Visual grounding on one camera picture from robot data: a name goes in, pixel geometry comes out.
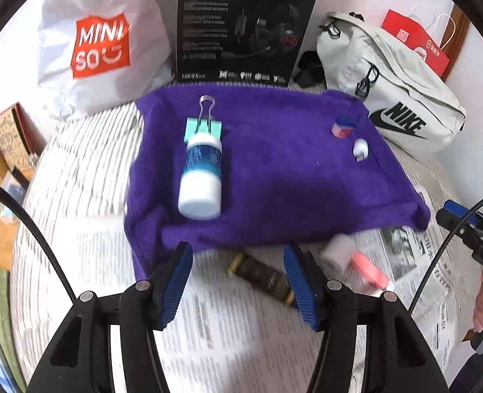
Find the blue white lotion bottle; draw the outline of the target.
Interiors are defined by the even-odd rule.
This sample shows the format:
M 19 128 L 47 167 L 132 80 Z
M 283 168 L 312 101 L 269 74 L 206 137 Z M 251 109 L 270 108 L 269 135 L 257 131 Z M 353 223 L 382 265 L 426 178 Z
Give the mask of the blue white lotion bottle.
M 178 191 L 178 211 L 191 220 L 211 220 L 220 216 L 222 204 L 221 141 L 199 132 L 187 145 Z

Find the green binder clip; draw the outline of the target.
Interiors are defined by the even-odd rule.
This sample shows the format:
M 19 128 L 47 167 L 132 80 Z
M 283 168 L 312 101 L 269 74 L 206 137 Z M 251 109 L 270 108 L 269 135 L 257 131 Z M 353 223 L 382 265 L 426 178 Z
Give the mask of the green binder clip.
M 216 100 L 209 95 L 203 95 L 199 100 L 200 112 L 197 118 L 187 118 L 184 142 L 187 143 L 198 133 L 206 133 L 215 139 L 221 138 L 222 122 L 213 119 L 212 111 Z

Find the small blue-lid vaseline jar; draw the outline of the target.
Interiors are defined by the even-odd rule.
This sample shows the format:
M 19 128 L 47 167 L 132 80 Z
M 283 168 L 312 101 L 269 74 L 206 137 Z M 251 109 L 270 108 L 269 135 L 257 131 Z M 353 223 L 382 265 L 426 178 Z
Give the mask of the small blue-lid vaseline jar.
M 347 138 L 356 128 L 357 121 L 348 115 L 339 115 L 331 127 L 332 135 L 337 139 Z

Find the black gold cosmetic tube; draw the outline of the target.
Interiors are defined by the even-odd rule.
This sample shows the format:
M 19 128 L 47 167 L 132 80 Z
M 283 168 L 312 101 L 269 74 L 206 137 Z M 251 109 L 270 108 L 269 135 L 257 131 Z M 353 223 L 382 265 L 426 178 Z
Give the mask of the black gold cosmetic tube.
M 257 260 L 254 256 L 239 252 L 226 268 L 230 275 L 245 280 L 254 288 L 273 297 L 288 307 L 296 308 L 295 295 L 287 275 Z

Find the white cylindrical roll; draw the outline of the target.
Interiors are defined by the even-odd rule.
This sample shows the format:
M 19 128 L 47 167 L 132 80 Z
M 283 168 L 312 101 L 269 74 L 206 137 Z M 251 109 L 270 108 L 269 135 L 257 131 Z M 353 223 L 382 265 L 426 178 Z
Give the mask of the white cylindrical roll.
M 343 276 L 357 250 L 357 246 L 350 236 L 336 234 L 320 251 L 324 272 L 329 278 Z

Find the pink white tube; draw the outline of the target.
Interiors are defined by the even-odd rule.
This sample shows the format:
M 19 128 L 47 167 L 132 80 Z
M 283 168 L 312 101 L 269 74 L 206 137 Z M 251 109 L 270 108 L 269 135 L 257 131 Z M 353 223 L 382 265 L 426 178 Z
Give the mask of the pink white tube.
M 378 269 L 366 255 L 355 252 L 351 257 L 351 267 L 360 274 L 368 284 L 378 290 L 386 291 L 392 287 L 391 280 Z

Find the newspaper sheet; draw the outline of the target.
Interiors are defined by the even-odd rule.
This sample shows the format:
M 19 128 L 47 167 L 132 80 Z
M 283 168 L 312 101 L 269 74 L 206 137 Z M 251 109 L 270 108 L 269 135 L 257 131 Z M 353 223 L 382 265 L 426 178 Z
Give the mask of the newspaper sheet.
M 267 233 L 264 223 L 273 214 L 271 206 L 258 200 L 242 209 L 231 208 L 210 222 L 191 224 L 158 262 L 156 242 L 138 245 L 132 233 L 139 285 L 128 288 L 119 300 L 119 324 L 126 387 L 129 392 L 167 392 L 170 387 L 154 332 L 172 322 L 193 265 L 196 241 L 206 229 L 221 227 L 227 233 L 240 231 L 234 241 L 242 248 L 246 239 Z M 345 392 L 351 385 L 357 327 L 367 326 L 366 392 L 445 392 L 446 382 L 430 347 L 418 331 L 396 294 L 383 291 L 379 297 L 357 294 L 337 279 L 328 279 L 313 254 L 303 253 L 289 241 L 283 245 L 283 261 L 289 294 L 303 322 L 323 338 L 310 384 L 311 392 Z

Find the purple fluffy towel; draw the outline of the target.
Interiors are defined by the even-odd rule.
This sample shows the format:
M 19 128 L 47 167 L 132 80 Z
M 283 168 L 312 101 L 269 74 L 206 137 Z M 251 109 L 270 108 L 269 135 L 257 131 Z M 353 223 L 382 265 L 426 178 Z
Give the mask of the purple fluffy towel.
M 289 241 L 326 241 L 337 233 L 408 226 L 427 228 L 428 207 L 368 117 L 365 106 L 339 91 L 320 95 L 271 87 L 215 84 L 178 85 L 156 90 L 136 103 L 144 130 L 131 166 L 125 233 L 160 252 L 192 232 L 192 221 L 177 208 L 185 165 L 187 118 L 197 117 L 199 100 L 212 96 L 212 115 L 222 122 L 222 209 L 242 209 L 246 202 L 267 202 L 273 214 L 267 233 L 244 241 L 246 247 Z M 345 139 L 331 133 L 335 118 L 357 121 Z M 357 162 L 356 139 L 365 139 L 369 155 Z M 207 228 L 194 251 L 239 249 L 240 231 Z

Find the white Nike waist bag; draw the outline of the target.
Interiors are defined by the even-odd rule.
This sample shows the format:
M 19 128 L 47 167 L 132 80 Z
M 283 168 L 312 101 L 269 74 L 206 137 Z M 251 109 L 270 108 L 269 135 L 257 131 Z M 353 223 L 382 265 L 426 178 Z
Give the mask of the white Nike waist bag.
M 437 153 L 462 130 L 456 95 L 416 52 L 359 15 L 328 12 L 316 51 L 326 86 L 360 100 L 381 135 L 406 152 Z

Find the brown patterned book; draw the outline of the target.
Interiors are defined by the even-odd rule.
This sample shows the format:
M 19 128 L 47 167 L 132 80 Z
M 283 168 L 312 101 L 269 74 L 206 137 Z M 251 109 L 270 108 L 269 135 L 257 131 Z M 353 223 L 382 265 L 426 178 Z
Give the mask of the brown patterned book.
M 18 169 L 25 179 L 31 181 L 41 151 L 29 133 L 19 103 L 0 114 L 0 152 L 9 169 Z

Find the brown wooden headboard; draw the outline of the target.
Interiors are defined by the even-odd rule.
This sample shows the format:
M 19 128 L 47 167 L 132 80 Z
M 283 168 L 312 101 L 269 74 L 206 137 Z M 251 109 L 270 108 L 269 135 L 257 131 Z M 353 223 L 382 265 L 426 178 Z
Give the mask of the brown wooden headboard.
M 444 47 L 444 52 L 449 58 L 449 63 L 443 75 L 441 75 L 441 79 L 444 82 L 451 74 L 460 52 L 462 51 L 462 46 L 470 25 L 471 21 L 462 9 L 457 5 L 453 5 L 452 11 L 450 12 L 450 19 L 440 44 Z

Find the red paper shopping bag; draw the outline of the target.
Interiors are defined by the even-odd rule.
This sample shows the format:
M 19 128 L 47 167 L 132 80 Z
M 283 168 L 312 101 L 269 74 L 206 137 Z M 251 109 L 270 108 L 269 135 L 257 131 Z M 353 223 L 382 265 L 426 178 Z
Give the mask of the red paper shopping bag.
M 442 76 L 450 62 L 446 55 L 446 46 L 452 41 L 456 34 L 456 22 L 452 16 L 441 13 L 431 23 L 434 30 L 438 21 L 446 17 L 452 23 L 452 31 L 445 35 L 446 41 L 438 45 L 431 33 L 417 20 L 403 15 L 397 11 L 389 10 L 382 23 L 382 29 L 401 41 L 407 48 L 416 53 L 438 76 Z

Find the white Miniso plastic bag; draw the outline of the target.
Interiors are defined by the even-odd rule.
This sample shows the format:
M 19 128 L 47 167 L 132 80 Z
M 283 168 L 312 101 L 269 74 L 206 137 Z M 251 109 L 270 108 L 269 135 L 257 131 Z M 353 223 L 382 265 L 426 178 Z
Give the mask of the white Miniso plastic bag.
M 66 120 L 136 100 L 173 79 L 155 0 L 44 0 L 37 85 Z

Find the black Hecate headset box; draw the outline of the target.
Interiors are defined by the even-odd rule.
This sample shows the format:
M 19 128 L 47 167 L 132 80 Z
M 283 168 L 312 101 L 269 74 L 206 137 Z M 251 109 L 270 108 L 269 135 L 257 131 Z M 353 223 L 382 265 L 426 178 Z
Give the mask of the black Hecate headset box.
M 178 0 L 178 81 L 288 86 L 315 2 Z

